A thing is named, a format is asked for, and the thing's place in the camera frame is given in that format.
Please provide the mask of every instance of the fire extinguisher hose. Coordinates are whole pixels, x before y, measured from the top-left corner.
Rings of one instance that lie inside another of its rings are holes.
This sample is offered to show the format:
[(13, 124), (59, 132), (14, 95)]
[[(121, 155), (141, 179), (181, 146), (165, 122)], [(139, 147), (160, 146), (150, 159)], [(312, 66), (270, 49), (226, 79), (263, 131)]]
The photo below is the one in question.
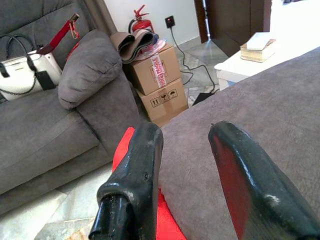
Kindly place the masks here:
[(130, 34), (131, 34), (131, 27), (132, 27), (132, 24), (134, 24), (134, 22), (135, 22), (135, 21), (136, 21), (135, 19), (132, 19), (132, 20), (130, 21), (130, 23), (129, 23), (128, 33), (130, 33)]

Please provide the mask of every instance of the curtain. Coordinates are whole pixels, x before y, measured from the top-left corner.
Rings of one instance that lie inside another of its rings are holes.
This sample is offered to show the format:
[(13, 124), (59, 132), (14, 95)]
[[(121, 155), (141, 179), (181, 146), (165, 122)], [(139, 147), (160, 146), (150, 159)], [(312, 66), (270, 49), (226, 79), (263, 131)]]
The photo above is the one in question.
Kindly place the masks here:
[(117, 31), (104, 0), (84, 0), (96, 27), (109, 36)]

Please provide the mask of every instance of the black tag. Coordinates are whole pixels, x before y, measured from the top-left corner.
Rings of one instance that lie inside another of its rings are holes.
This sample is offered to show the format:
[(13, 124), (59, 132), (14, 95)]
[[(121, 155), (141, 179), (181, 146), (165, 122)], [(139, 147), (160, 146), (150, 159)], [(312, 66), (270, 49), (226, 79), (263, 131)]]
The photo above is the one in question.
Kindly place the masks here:
[(55, 84), (52, 82), (47, 71), (37, 71), (35, 73), (35, 77), (36, 77), (36, 79), (38, 79), (38, 81), (44, 91), (49, 90), (49, 89), (54, 89), (56, 87)]

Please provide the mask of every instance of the white wall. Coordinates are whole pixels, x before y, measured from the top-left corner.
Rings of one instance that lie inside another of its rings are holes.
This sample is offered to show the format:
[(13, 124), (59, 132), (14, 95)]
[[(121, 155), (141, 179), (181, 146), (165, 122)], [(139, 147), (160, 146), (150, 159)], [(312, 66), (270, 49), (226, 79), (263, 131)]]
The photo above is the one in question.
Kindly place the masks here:
[(199, 36), (199, 28), (194, 0), (104, 0), (119, 32), (127, 32), (129, 22), (135, 18), (134, 10), (143, 4), (142, 13), (150, 13), (145, 18), (151, 20), (154, 31), (160, 38), (173, 43), (165, 18), (174, 16), (172, 28), (178, 44)]

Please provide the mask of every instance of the dark wooden door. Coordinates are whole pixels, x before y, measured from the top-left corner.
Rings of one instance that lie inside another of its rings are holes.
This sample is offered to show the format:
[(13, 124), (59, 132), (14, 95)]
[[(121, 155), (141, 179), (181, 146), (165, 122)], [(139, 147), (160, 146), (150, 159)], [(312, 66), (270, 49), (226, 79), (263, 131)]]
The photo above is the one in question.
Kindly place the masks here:
[(271, 0), (205, 0), (210, 37), (228, 56), (270, 30)]

